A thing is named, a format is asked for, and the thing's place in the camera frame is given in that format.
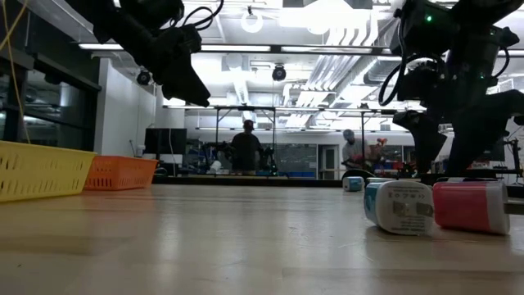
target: man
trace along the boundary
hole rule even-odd
[[[233,158],[233,173],[243,175],[255,175],[256,158],[255,152],[261,154],[264,150],[259,139],[253,135],[253,121],[244,121],[244,132],[235,135],[231,145],[236,150]]]
[[[362,139],[356,139],[355,133],[350,129],[344,130],[343,135],[346,140],[346,145],[342,148],[344,165],[348,170],[365,168],[365,164],[362,162]],[[366,159],[370,160],[371,149],[367,140],[364,140],[364,152]]]

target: man in black shirt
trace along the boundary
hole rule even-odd
[[[233,173],[242,173],[243,175],[255,175],[256,158],[255,152],[261,154],[264,150],[259,139],[253,135],[253,121],[244,121],[244,132],[235,135],[231,145],[235,148],[236,153],[233,158]]]

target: plastic basket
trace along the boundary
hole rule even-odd
[[[95,155],[0,141],[0,202],[81,193]]]
[[[151,185],[157,160],[132,157],[96,156],[85,188],[88,190],[121,190],[146,188]]]

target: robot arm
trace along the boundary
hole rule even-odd
[[[435,160],[446,137],[438,125],[451,123],[454,141],[449,155],[448,175],[460,175],[504,133],[511,116],[524,115],[524,95],[517,90],[486,95],[507,67],[507,48],[520,40],[509,28],[493,24],[516,11],[524,0],[459,0],[451,9],[427,0],[406,0],[398,31],[390,50],[402,62],[388,75],[378,101],[419,100],[424,113],[403,111],[393,122],[411,132],[417,167],[425,173]],[[493,75],[499,50],[507,53],[506,66]],[[430,58],[404,75],[406,64]],[[392,94],[384,99],[387,82],[399,71]]]
[[[93,23],[98,42],[114,39],[162,85],[168,99],[179,98],[207,107],[210,93],[191,66],[191,54],[201,50],[197,27],[210,23],[222,8],[196,24],[175,27],[184,15],[182,0],[66,0]],[[172,22],[167,29],[161,27]]]

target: computer monitor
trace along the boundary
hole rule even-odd
[[[479,157],[479,160],[506,161],[506,155],[504,153],[504,138],[497,140],[490,150],[484,151],[482,156]]]
[[[157,160],[160,154],[185,155],[186,141],[187,129],[147,128],[145,153],[156,154]]]

